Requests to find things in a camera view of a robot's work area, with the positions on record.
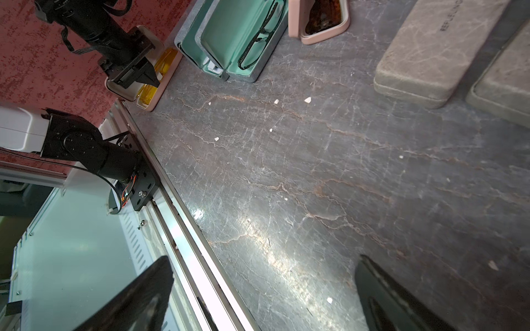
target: metal track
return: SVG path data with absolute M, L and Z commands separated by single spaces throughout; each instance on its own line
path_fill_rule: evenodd
M 129 130 L 137 137 L 147 159 L 160 176 L 160 189 L 153 196 L 154 203 L 147 207 L 160 220 L 158 232 L 164 243 L 172 247 L 171 252 L 168 249 L 170 261 L 182 270 L 181 275 L 175 274 L 183 285 L 186 283 L 184 287 L 188 287 L 186 293 L 194 311 L 199 313 L 197 317 L 200 317 L 201 327 L 205 327 L 206 322 L 208 328 L 205 329 L 212 331 L 216 328 L 260 330 L 128 110 L 116 101 L 107 118 L 119 131 Z

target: eyeglasses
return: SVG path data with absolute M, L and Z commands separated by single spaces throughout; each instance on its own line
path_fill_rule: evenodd
M 265 47 L 269 44 L 270 39 L 278 29 L 281 20 L 284 17 L 286 7 L 285 1 L 286 0 L 278 0 L 271 4 L 263 24 L 254 37 L 250 40 L 249 44 L 245 48 L 245 51 L 243 54 L 241 54 L 239 60 L 237 61 L 237 66 L 239 66 L 239 69 L 246 70 L 258 62 L 261 55 L 263 54 L 263 51 L 265 51 Z M 276 16 L 275 13 L 278 7 L 281 9 L 279 10 L 279 15 Z
M 305 33 L 315 34 L 337 26 L 341 21 L 339 0 L 316 0 L 311 7 Z

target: red textured wall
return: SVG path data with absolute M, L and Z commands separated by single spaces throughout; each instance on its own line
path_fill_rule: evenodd
M 145 25 L 165 40 L 189 3 L 190 0 L 135 0 L 129 13 L 115 19 L 126 31 L 134 25 Z M 116 7 L 124 8 L 125 0 Z M 61 30 L 57 23 L 37 19 L 33 1 L 0 2 L 0 99 L 77 114 L 99 126 L 116 99 L 103 86 L 105 74 L 97 64 L 101 55 L 70 53 L 60 37 Z M 72 32 L 68 38 L 75 49 L 88 46 Z M 24 162 L 1 153 L 0 160 L 68 172 L 62 167 Z

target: yellow lens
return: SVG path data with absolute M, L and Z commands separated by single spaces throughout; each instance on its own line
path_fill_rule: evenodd
M 162 53 L 162 56 L 160 56 L 160 59 L 158 59 L 155 64 L 155 72 L 158 80 L 162 80 L 165 74 L 167 74 L 167 71 L 169 70 L 171 63 L 173 63 L 177 53 L 178 51 L 174 47 L 169 47 L 164 51 L 164 53 Z M 138 98 L 137 104 L 142 108 L 147 108 L 153 99 L 156 90 L 157 88 L 153 85 L 144 84 L 144 86 L 140 88 L 138 94 L 136 95 Z

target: black eyeglass frame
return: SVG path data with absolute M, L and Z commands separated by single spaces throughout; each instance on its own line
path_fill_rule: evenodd
M 280 1 L 283 1 L 284 5 L 281 8 L 280 18 L 278 20 L 278 23 L 276 23 L 276 26 L 274 27 L 274 29 L 272 29 L 272 31 L 265 31 L 265 26 L 267 24 L 269 24 L 270 20 L 272 19 L 272 16 L 276 12 L 276 8 L 278 7 L 278 4 L 280 3 Z M 248 68 L 250 68 L 253 65 L 255 65 L 256 62 L 258 62 L 258 60 L 260 59 L 261 55 L 265 51 L 265 48 L 267 47 L 270 39 L 272 38 L 272 36 L 274 35 L 276 30 L 280 26 L 280 23 L 281 23 L 281 21 L 282 21 L 282 19 L 284 17 L 286 5 L 287 5 L 286 4 L 286 0 L 277 0 L 273 4 L 271 4 L 271 6 L 269 8 L 269 11 L 267 12 L 267 16 L 266 16 L 265 20 L 263 21 L 263 24 L 261 24 L 260 29 L 254 35 L 254 37 L 252 37 L 252 39 L 250 40 L 249 44 L 246 46 L 245 51 L 243 52 L 243 54 L 241 54 L 241 56 L 239 57 L 239 60 L 237 60 L 237 66 L 239 67 L 239 69 L 247 70 Z M 260 38 L 260 34 L 266 34 L 267 38 Z M 243 61 L 246 59 L 247 55 L 249 54 L 250 50 L 252 49 L 252 46 L 254 46 L 255 43 L 260 42 L 262 40 L 265 40 L 265 47 L 263 47 L 263 50 L 261 51 L 261 53 L 258 56 L 258 58 L 254 62 L 252 62 L 252 63 L 250 63 L 250 64 L 248 64 L 248 65 L 243 67 Z

